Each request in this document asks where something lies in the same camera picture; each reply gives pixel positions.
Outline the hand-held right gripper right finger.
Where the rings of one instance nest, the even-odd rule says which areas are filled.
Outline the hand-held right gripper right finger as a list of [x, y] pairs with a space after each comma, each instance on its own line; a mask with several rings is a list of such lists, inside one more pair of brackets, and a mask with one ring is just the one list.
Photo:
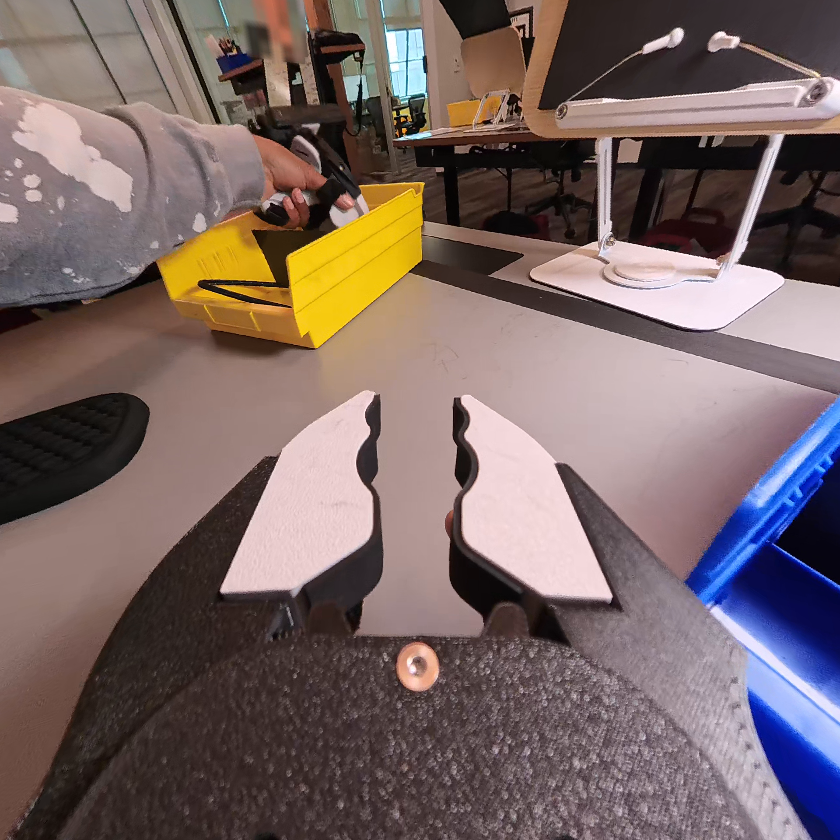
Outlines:
[[565, 481], [528, 432], [472, 395], [454, 399], [458, 495], [449, 580], [487, 622], [503, 603], [534, 636], [560, 636], [554, 607], [613, 607], [615, 594]]

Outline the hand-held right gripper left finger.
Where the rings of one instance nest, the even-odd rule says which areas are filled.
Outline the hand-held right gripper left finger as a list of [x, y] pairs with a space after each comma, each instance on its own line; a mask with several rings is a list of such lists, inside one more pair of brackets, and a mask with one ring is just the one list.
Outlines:
[[280, 605], [296, 631], [334, 607], [358, 625], [383, 572], [378, 471], [381, 398], [359, 392], [281, 451], [219, 588], [224, 602]]

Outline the yellow plastic bin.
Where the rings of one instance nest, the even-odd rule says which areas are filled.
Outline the yellow plastic bin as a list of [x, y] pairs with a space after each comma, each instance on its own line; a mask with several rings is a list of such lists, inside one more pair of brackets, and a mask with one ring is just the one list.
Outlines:
[[449, 103], [448, 126], [452, 129], [462, 129], [491, 124], [500, 105], [499, 96], [489, 96], [486, 100], [470, 99]]
[[362, 185], [370, 212], [287, 258], [278, 286], [244, 213], [158, 261], [175, 309], [216, 330], [316, 349], [422, 260], [424, 184]]

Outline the blue plastic bin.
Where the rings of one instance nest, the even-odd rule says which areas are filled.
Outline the blue plastic bin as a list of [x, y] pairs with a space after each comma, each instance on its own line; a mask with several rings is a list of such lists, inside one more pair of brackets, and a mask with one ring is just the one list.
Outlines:
[[839, 838], [839, 401], [753, 486], [686, 584], [748, 651], [752, 718], [811, 838]]

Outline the person's left forearm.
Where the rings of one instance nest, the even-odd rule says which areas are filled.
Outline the person's left forearm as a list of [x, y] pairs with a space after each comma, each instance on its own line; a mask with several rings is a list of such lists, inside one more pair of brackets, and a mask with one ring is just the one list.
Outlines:
[[98, 298], [263, 196], [246, 128], [1, 90], [1, 303]]

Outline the black and yellow office chair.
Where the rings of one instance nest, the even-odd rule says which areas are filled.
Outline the black and yellow office chair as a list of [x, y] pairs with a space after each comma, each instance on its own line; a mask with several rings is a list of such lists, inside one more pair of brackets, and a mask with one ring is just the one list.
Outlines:
[[393, 98], [392, 117], [397, 139], [423, 132], [427, 128], [425, 94], [416, 93], [406, 100]]

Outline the black bin divider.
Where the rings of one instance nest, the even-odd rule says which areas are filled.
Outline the black bin divider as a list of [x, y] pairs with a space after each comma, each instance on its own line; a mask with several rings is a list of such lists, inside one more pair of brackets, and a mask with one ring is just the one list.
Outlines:
[[289, 288], [287, 258], [294, 252], [320, 239], [325, 233], [313, 230], [286, 230], [280, 228], [255, 229], [252, 232], [274, 282], [283, 288]]

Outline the wooden desk with black legs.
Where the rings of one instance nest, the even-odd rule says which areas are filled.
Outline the wooden desk with black legs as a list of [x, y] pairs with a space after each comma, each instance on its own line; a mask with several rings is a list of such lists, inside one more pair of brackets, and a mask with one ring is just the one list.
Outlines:
[[410, 134], [395, 141], [414, 153], [419, 167], [440, 169], [444, 177], [447, 224], [460, 225], [459, 174], [494, 170], [506, 180], [511, 210], [512, 174], [517, 170], [570, 173], [581, 178], [582, 167], [595, 156], [593, 140], [551, 140], [524, 125], [498, 128], [448, 128]]

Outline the black equipment stand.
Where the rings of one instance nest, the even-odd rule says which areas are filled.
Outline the black equipment stand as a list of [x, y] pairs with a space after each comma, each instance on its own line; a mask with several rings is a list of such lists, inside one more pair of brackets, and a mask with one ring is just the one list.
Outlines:
[[321, 134], [346, 163], [352, 175], [361, 173], [358, 136], [364, 110], [364, 84], [355, 98], [347, 99], [340, 68], [346, 59], [364, 63], [365, 45], [357, 34], [316, 29], [308, 33], [311, 66], [324, 117]]

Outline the white tablet stand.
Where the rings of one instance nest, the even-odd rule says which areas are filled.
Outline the white tablet stand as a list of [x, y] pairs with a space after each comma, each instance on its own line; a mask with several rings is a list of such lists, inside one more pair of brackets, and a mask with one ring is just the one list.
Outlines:
[[479, 100], [471, 128], [473, 130], [511, 128], [521, 123], [521, 99], [517, 93], [506, 88], [489, 91]]
[[718, 31], [707, 51], [744, 49], [771, 60], [798, 78], [753, 83], [728, 91], [678, 94], [665, 97], [620, 99], [584, 98], [594, 85], [627, 62], [661, 50], [677, 48], [685, 31], [676, 27], [648, 41], [564, 99], [555, 109], [561, 130], [595, 136], [596, 240], [530, 271], [542, 286], [588, 301], [637, 314], [664, 325], [692, 332], [716, 331], [728, 326], [784, 285], [771, 270], [745, 266], [741, 257], [757, 220], [784, 133], [771, 133], [752, 180], [733, 243], [722, 257], [712, 259], [652, 246], [619, 241], [612, 220], [612, 130], [687, 128], [711, 124], [824, 123], [838, 117], [838, 79], [825, 77], [740, 37]]

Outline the red shopping basket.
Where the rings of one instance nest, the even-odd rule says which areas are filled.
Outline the red shopping basket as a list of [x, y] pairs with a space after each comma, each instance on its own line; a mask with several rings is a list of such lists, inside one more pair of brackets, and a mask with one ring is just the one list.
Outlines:
[[736, 231], [718, 209], [693, 207], [679, 218], [663, 220], [637, 240], [640, 245], [716, 259], [731, 249]]

